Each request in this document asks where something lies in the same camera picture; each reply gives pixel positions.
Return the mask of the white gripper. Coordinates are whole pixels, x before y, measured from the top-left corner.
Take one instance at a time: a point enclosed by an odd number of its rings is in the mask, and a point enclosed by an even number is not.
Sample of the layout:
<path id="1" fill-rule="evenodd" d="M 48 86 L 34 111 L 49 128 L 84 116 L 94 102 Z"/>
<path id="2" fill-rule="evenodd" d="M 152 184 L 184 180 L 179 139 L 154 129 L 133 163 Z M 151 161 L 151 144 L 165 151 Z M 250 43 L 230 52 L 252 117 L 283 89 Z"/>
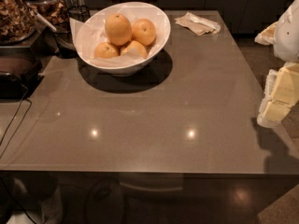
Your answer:
<path id="1" fill-rule="evenodd" d="M 294 0 L 254 41 L 273 45 L 275 56 L 285 63 L 278 71 L 270 69 L 266 77 L 257 123 L 275 128 L 299 102 L 299 0 Z"/>

